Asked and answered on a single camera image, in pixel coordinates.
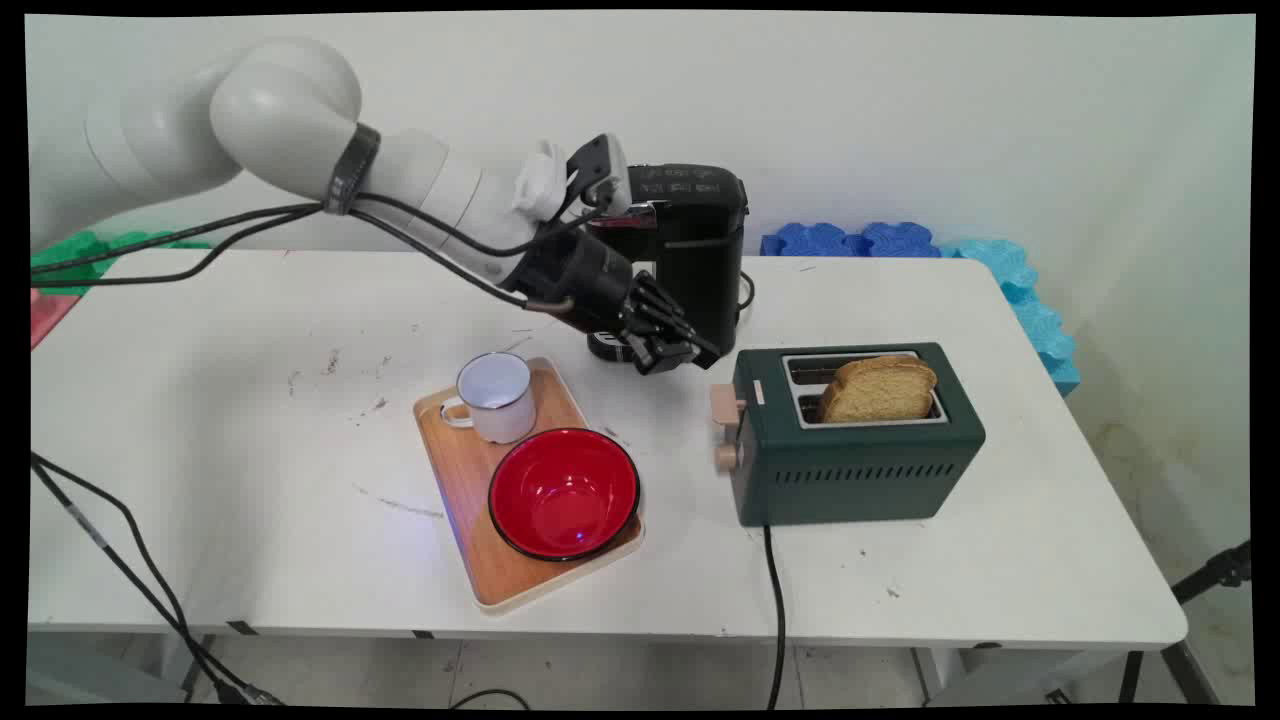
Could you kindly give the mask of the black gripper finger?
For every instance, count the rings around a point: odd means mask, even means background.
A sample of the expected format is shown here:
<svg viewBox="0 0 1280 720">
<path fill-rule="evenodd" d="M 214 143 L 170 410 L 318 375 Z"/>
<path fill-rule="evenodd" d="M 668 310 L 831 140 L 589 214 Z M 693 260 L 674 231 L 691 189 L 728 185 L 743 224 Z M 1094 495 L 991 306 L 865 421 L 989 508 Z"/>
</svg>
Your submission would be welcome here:
<svg viewBox="0 0 1280 720">
<path fill-rule="evenodd" d="M 641 375 L 673 370 L 700 354 L 700 348 L 680 332 L 650 322 L 626 324 L 620 340 L 630 350 L 630 363 Z"/>
<path fill-rule="evenodd" d="M 685 342 L 696 348 L 694 359 L 721 359 L 722 350 L 686 318 L 673 296 L 650 272 L 632 278 L 632 334 L 645 341 Z"/>
</svg>

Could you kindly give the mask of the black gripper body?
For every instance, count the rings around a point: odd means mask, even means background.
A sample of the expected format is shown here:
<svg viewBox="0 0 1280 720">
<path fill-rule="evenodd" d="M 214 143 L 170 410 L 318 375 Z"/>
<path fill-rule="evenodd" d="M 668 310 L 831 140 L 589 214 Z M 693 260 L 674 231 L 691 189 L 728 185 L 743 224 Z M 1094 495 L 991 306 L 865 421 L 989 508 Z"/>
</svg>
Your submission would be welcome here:
<svg viewBox="0 0 1280 720">
<path fill-rule="evenodd" d="M 572 307 L 556 318 L 584 334 L 626 333 L 644 340 L 653 323 L 635 315 L 635 290 L 652 274 L 588 231 L 571 231 L 530 249 L 511 273 L 511 290 L 535 304 Z"/>
</svg>

